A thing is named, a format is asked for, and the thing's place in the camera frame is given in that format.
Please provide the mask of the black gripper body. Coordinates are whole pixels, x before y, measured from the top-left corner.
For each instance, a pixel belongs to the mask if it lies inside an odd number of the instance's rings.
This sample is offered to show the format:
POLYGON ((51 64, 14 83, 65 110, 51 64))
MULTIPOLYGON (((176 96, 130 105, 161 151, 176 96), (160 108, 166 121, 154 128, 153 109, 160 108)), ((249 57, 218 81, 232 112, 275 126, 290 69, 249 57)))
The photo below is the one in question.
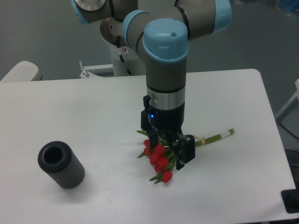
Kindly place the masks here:
POLYGON ((150 100, 149 95, 143 97, 144 110, 141 112, 141 129, 146 132, 148 129, 155 128, 158 137, 167 143, 177 141, 178 134, 182 133, 185 105, 171 110, 162 110, 150 105, 150 100))

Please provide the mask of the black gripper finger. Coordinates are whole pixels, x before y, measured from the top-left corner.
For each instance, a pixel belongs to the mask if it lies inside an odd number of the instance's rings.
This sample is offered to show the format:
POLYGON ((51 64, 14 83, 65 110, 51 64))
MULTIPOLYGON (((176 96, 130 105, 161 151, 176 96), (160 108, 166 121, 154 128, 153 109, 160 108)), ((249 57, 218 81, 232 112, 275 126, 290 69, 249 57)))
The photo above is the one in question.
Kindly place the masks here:
POLYGON ((157 130, 155 128, 151 128, 148 129, 146 133, 149 138, 149 146, 150 148, 154 149, 158 145, 157 130))
POLYGON ((176 157, 176 170, 182 169, 185 164, 195 158, 195 138, 192 135, 178 134, 178 141, 169 144, 176 157))

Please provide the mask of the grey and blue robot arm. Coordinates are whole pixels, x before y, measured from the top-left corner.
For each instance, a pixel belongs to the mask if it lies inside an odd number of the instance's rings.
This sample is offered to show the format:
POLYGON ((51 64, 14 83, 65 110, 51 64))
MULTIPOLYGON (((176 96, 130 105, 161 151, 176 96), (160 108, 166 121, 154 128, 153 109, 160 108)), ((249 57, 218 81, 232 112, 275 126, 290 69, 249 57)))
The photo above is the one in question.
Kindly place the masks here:
POLYGON ((147 95, 143 98, 141 128, 151 147, 159 139, 174 153, 181 169, 195 157, 195 139, 182 133, 189 41, 225 29, 231 22, 228 0, 177 0, 157 14, 138 9, 136 0, 74 0, 82 23, 114 18, 122 35, 143 61, 147 95))

